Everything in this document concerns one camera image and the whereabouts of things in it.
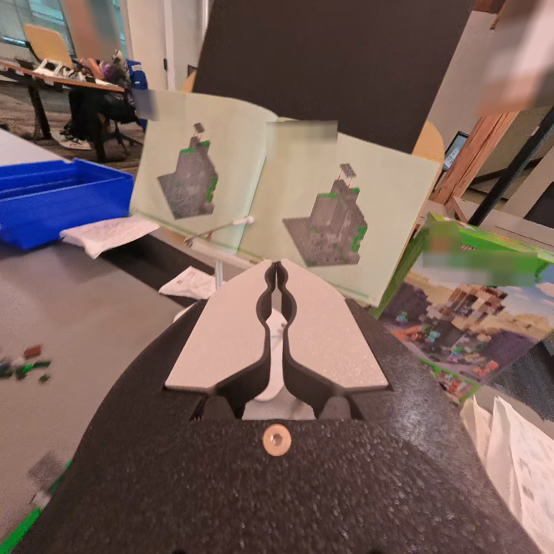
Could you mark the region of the wooden post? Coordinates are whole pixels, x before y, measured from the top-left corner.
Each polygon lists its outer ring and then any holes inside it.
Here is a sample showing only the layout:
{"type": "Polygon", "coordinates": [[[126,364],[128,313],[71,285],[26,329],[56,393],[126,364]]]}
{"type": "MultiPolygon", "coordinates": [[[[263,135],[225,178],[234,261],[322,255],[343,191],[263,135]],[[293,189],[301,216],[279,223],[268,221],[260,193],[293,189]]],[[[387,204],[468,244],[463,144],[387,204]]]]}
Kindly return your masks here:
{"type": "Polygon", "coordinates": [[[433,202],[446,205],[464,194],[518,114],[519,111],[488,115],[477,121],[452,166],[433,191],[433,202]]]}

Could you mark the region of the black panel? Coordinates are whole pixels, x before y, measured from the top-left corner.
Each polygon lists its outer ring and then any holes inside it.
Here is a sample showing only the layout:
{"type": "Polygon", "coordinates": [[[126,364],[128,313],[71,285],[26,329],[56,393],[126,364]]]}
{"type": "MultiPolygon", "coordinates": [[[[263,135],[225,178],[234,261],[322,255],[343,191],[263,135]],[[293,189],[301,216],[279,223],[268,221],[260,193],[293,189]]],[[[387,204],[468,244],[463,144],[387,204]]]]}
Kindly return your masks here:
{"type": "Polygon", "coordinates": [[[214,1],[195,93],[411,154],[474,1],[214,1]]]}

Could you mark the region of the open building instruction booklet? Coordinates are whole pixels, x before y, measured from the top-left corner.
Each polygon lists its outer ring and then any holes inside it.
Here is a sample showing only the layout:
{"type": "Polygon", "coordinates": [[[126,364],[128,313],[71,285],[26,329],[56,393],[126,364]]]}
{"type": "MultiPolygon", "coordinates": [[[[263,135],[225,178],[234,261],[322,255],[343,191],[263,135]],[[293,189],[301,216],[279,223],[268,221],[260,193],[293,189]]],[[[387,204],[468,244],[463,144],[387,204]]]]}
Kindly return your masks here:
{"type": "Polygon", "coordinates": [[[289,259],[377,306],[439,165],[199,93],[153,92],[131,211],[244,260],[289,259]]]}

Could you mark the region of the black pole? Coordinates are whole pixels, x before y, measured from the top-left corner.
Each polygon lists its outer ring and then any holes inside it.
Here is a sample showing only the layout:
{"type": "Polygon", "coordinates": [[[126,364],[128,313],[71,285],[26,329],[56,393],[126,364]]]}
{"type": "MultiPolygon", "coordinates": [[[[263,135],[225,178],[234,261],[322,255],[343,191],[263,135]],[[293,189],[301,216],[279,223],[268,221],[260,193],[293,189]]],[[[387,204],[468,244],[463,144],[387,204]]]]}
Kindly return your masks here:
{"type": "Polygon", "coordinates": [[[471,215],[469,225],[478,227],[488,217],[492,210],[503,198],[504,193],[512,186],[530,161],[534,158],[536,152],[546,142],[553,133],[553,107],[545,114],[536,131],[527,139],[523,147],[518,151],[514,159],[502,173],[493,188],[485,196],[481,204],[478,205],[475,212],[471,215]]]}

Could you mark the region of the wooden-top desk with black legs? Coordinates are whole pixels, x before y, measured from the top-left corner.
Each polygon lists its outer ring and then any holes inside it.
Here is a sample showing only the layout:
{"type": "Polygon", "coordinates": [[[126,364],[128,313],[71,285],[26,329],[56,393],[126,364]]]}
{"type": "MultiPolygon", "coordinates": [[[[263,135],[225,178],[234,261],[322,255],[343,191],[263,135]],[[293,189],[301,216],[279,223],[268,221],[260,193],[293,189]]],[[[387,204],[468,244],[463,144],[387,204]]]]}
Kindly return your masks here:
{"type": "MultiPolygon", "coordinates": [[[[38,126],[38,131],[34,134],[34,139],[39,141],[52,140],[53,135],[51,132],[48,118],[45,114],[45,109],[40,97],[39,89],[40,83],[45,85],[61,85],[70,88],[80,88],[84,90],[101,90],[108,93],[124,93],[124,89],[112,84],[103,84],[100,82],[83,81],[79,79],[63,78],[55,74],[42,74],[38,70],[31,70],[14,64],[10,61],[1,60],[1,73],[6,74],[7,78],[17,81],[26,87],[31,105],[34,110],[35,121],[38,126]]],[[[102,133],[102,123],[100,117],[94,110],[87,106],[87,124],[89,131],[91,132],[91,138],[93,142],[93,150],[96,153],[99,162],[107,161],[104,144],[105,142],[116,140],[116,142],[123,148],[124,153],[128,154],[126,142],[129,147],[133,145],[142,146],[143,143],[136,138],[123,134],[119,130],[119,124],[115,122],[115,129],[112,133],[102,133]]]]}

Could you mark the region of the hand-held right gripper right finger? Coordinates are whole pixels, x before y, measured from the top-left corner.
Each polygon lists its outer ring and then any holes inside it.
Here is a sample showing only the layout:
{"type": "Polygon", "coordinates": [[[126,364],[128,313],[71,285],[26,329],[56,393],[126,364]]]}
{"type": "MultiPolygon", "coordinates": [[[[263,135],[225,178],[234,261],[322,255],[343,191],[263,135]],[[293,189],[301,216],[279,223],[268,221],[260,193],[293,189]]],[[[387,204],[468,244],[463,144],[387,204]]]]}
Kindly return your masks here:
{"type": "Polygon", "coordinates": [[[287,391],[316,419],[363,419],[354,396],[389,390],[389,380],[347,300],[313,273],[277,263],[282,376],[287,391]]]}

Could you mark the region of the grey green toy brick model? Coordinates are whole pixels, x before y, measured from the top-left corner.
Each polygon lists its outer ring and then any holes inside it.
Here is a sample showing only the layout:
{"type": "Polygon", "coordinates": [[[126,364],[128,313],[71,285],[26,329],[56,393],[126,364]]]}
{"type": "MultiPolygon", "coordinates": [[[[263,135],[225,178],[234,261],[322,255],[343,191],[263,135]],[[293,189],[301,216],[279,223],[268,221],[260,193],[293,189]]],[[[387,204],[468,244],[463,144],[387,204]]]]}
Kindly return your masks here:
{"type": "Polygon", "coordinates": [[[24,536],[31,530],[63,482],[72,462],[73,458],[66,456],[59,458],[53,451],[50,451],[27,471],[27,477],[38,486],[38,489],[30,502],[28,513],[3,537],[1,553],[13,553],[24,536]]]}

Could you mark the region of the blue plastic bin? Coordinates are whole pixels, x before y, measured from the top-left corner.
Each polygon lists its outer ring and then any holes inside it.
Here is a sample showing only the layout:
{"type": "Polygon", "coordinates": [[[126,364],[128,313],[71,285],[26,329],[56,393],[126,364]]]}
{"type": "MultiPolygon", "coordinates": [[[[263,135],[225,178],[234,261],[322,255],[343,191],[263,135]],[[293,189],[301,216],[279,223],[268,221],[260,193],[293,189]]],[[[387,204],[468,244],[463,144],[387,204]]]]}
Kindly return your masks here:
{"type": "Polygon", "coordinates": [[[61,231],[126,217],[134,176],[74,158],[1,167],[1,243],[29,250],[61,231]]]}

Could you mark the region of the green toy brick set box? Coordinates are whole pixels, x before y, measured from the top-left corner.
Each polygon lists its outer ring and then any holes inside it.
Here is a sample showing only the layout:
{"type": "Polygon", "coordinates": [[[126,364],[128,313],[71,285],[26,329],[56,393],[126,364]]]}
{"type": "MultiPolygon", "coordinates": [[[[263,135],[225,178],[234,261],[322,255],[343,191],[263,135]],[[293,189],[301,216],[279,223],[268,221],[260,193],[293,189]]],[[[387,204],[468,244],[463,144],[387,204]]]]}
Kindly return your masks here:
{"type": "Polygon", "coordinates": [[[553,335],[553,246],[429,213],[370,313],[464,401],[553,335]]]}

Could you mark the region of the pile of small loose bricks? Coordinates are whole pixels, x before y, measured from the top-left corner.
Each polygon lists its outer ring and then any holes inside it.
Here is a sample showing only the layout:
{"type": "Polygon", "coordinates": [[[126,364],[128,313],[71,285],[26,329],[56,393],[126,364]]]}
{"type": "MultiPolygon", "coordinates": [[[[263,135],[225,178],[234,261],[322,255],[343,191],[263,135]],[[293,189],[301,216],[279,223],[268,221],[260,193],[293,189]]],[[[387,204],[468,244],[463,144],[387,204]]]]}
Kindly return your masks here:
{"type": "Polygon", "coordinates": [[[10,379],[24,381],[35,376],[39,384],[45,384],[52,377],[49,373],[51,364],[50,359],[43,357],[42,345],[27,347],[17,356],[9,355],[6,350],[1,349],[1,382],[10,379]]]}

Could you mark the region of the grey desk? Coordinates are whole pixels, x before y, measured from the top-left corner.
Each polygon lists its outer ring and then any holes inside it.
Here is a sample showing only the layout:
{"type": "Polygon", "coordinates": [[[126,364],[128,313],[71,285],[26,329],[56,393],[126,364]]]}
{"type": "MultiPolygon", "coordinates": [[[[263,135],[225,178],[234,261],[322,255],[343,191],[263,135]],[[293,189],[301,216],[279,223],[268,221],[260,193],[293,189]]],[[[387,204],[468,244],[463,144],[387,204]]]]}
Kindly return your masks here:
{"type": "Polygon", "coordinates": [[[192,319],[106,260],[59,244],[1,247],[1,357],[52,360],[1,379],[1,538],[51,467],[73,458],[16,553],[539,553],[497,495],[423,364],[349,301],[393,391],[361,419],[192,421],[163,391],[192,319]]]}

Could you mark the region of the tan chair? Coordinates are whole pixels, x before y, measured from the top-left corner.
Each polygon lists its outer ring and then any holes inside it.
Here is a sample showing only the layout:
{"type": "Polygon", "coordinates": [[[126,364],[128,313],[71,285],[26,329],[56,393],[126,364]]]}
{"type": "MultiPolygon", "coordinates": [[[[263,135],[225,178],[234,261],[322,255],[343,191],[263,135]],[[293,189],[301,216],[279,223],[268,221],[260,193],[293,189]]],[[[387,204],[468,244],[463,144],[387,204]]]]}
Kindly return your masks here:
{"type": "Polygon", "coordinates": [[[59,32],[29,23],[23,24],[23,31],[33,55],[39,62],[50,61],[73,69],[69,48],[59,32]]]}

